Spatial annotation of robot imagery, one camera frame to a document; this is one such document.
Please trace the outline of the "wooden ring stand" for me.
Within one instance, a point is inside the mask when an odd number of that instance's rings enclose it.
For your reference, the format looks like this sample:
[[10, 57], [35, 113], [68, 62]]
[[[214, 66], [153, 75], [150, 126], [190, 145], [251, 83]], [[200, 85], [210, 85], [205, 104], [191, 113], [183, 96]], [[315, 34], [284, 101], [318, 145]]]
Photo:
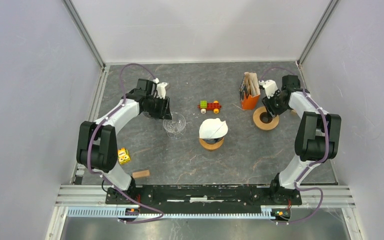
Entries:
[[275, 129], [279, 122], [280, 117], [272, 117], [264, 106], [257, 108], [252, 116], [255, 126], [263, 131], [271, 131]]
[[208, 143], [206, 141], [204, 141], [204, 139], [199, 139], [199, 143], [200, 145], [207, 151], [215, 151], [217, 149], [219, 149], [223, 143], [224, 143], [224, 138], [222, 137], [220, 139], [220, 141], [216, 142], [216, 143]]

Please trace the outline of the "clear plastic dripper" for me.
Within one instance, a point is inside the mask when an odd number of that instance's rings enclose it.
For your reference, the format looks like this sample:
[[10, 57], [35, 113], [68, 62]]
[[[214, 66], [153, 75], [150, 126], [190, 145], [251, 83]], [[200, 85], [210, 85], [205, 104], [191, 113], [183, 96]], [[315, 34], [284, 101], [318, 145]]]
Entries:
[[173, 112], [172, 119], [163, 120], [163, 128], [171, 139], [180, 139], [186, 132], [186, 119], [178, 112]]

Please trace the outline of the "orange coffee filter box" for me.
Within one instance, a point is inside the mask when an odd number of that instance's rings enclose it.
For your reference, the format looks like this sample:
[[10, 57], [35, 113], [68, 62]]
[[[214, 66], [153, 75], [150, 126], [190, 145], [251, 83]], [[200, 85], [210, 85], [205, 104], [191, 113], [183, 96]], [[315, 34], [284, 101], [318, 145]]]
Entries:
[[243, 110], [253, 110], [260, 98], [259, 79], [255, 72], [244, 72], [239, 86], [240, 105]]

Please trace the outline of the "white paper coffee filter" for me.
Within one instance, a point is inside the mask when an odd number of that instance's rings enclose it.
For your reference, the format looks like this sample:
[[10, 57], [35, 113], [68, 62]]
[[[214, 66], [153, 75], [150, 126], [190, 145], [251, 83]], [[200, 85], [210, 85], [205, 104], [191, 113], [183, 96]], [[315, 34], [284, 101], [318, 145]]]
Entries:
[[220, 118], [208, 118], [199, 127], [200, 139], [219, 139], [228, 133], [228, 126], [225, 120]]

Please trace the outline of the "blue plastic dripper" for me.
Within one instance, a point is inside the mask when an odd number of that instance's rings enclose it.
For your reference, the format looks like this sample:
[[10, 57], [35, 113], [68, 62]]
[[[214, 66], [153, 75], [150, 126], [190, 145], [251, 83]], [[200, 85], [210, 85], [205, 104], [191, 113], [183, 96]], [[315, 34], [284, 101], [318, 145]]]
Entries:
[[209, 145], [217, 144], [217, 143], [221, 142], [223, 139], [224, 139], [223, 136], [218, 137], [218, 138], [202, 138], [202, 140]]

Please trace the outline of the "smoky grey dripper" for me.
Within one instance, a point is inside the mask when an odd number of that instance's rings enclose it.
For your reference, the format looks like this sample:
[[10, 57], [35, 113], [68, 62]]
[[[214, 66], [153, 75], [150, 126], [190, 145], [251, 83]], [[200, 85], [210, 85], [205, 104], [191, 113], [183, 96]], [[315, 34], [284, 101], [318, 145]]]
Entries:
[[155, 119], [149, 112], [144, 111], [143, 115], [148, 119]]

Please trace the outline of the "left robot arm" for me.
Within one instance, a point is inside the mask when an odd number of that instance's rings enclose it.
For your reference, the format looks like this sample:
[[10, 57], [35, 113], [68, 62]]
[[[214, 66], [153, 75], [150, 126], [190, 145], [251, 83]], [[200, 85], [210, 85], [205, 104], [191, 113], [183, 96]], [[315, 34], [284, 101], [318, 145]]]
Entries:
[[133, 203], [137, 190], [130, 186], [133, 178], [119, 164], [117, 135], [126, 124], [142, 113], [157, 120], [172, 120], [167, 82], [138, 79], [136, 88], [122, 96], [120, 102], [95, 121], [79, 127], [76, 161], [115, 189], [125, 204]]

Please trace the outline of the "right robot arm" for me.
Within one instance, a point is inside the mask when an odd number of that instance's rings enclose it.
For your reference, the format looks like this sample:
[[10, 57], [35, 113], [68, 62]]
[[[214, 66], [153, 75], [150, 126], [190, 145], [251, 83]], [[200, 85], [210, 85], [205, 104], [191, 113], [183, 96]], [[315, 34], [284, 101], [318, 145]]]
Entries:
[[336, 157], [342, 123], [338, 114], [328, 113], [312, 99], [310, 92], [301, 87], [298, 76], [285, 75], [281, 83], [278, 88], [273, 80], [258, 82], [265, 92], [262, 112], [257, 114], [261, 130], [276, 128], [280, 115], [288, 110], [294, 110], [300, 118], [294, 140], [295, 155], [270, 182], [268, 196], [275, 204], [296, 198], [302, 180], [315, 167]]

